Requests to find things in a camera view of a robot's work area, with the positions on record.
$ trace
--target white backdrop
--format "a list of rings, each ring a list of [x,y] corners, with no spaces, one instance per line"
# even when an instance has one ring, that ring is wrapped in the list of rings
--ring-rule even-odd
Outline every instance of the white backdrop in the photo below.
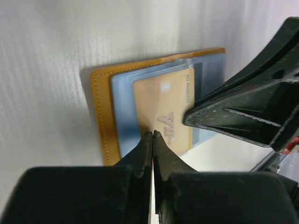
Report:
[[[228,79],[298,15],[297,0],[0,0],[0,211],[29,167],[101,164],[95,66],[225,47]],[[249,170],[269,152],[216,138],[184,159]]]

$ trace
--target card holder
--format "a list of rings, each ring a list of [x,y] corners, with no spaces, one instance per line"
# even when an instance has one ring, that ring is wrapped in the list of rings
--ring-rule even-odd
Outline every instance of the card holder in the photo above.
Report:
[[[208,49],[147,61],[109,66],[93,71],[91,74],[91,86],[104,165],[114,165],[121,159],[110,82],[113,75],[125,71],[147,68],[166,62],[171,62],[179,58],[196,57],[224,52],[224,48]]]

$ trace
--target credit card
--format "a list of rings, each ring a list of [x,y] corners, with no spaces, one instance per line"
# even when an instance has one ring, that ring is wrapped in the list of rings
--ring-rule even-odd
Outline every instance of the credit card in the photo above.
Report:
[[[141,135],[159,130],[178,155],[192,148],[192,127],[184,113],[194,106],[194,69],[188,68],[134,82],[135,106]]]

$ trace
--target ribbed white surface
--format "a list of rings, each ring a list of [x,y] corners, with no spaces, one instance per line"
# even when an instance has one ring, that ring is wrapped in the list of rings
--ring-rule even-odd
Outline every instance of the ribbed white surface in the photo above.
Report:
[[[297,0],[1,0],[0,210],[29,167],[101,164],[91,67],[225,47],[228,79],[296,15]]]

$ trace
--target stitching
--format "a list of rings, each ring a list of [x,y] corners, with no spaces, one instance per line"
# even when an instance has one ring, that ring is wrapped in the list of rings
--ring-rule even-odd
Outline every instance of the stitching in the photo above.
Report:
[[[133,70],[133,69],[138,69],[138,68],[150,67],[150,66],[157,65],[157,64],[161,64],[161,63],[155,63],[155,64],[149,64],[149,65],[144,65],[144,66],[133,67],[133,68],[129,68],[129,69],[111,71],[111,72],[107,72],[107,73],[98,74],[94,77],[94,85],[95,85],[95,89],[96,89],[98,109],[99,109],[99,114],[100,114],[101,130],[102,130],[102,133],[103,133],[103,140],[104,140],[106,155],[107,155],[107,158],[108,158],[108,165],[110,165],[110,156],[109,156],[107,141],[106,141],[106,137],[105,137],[105,129],[104,129],[104,123],[103,123],[103,117],[102,117],[101,104],[100,104],[100,96],[99,96],[99,91],[98,91],[98,86],[97,86],[97,77],[98,76],[103,76],[103,75],[108,75],[108,74],[111,74],[111,73],[118,73],[118,72],[121,72],[121,71],[128,71],[128,70]]]

